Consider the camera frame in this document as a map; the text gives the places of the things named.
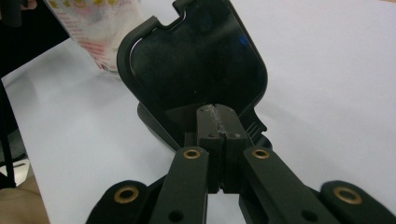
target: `brass screw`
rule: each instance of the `brass screw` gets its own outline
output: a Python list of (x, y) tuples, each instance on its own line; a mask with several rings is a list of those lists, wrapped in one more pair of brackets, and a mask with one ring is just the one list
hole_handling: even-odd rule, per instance
[(350, 204), (361, 204), (363, 203), (363, 199), (355, 190), (347, 188), (347, 187), (336, 187), (333, 191), (334, 195), (345, 203)]
[(201, 152), (196, 149), (189, 149), (183, 153), (184, 157), (187, 159), (197, 159), (201, 156)]
[(264, 149), (256, 149), (252, 152), (252, 154), (259, 159), (267, 159), (270, 157), (270, 153)]
[[(130, 191), (130, 195), (123, 195), (127, 191)], [(133, 202), (137, 196), (139, 195), (139, 190), (135, 186), (124, 186), (116, 191), (114, 194), (114, 201), (116, 203), (131, 203)]]

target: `plastic bag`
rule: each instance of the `plastic bag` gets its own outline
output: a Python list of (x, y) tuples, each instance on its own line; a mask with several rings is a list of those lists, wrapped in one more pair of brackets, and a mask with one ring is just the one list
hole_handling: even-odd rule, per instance
[(70, 37), (117, 74), (121, 40), (143, 22), (140, 0), (46, 0)]

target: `hand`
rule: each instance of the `hand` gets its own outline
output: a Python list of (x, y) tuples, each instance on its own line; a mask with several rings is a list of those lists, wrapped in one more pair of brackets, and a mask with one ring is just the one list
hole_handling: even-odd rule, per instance
[(21, 6), (21, 10), (35, 9), (36, 7), (37, 7), (37, 1), (36, 0), (28, 0), (27, 7)]

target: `white table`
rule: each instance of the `white table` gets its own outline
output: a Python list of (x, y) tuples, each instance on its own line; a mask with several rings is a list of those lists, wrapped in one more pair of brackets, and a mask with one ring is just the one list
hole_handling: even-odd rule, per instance
[[(169, 23), (170, 2), (143, 8)], [(233, 4), (267, 65), (256, 111), (277, 154), (314, 189), (345, 180), (396, 213), (396, 4)], [(52, 223), (83, 223), (113, 184), (167, 173), (174, 153), (140, 121), (136, 99), (71, 40), (2, 80)], [(235, 195), (210, 195), (207, 215), (244, 222)]]

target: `transparent plastic bag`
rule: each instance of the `transparent plastic bag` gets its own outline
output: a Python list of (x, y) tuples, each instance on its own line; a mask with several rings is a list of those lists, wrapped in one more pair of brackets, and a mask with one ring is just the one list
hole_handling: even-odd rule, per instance
[(117, 74), (120, 42), (144, 20), (140, 0), (46, 1), (70, 37), (98, 66)]

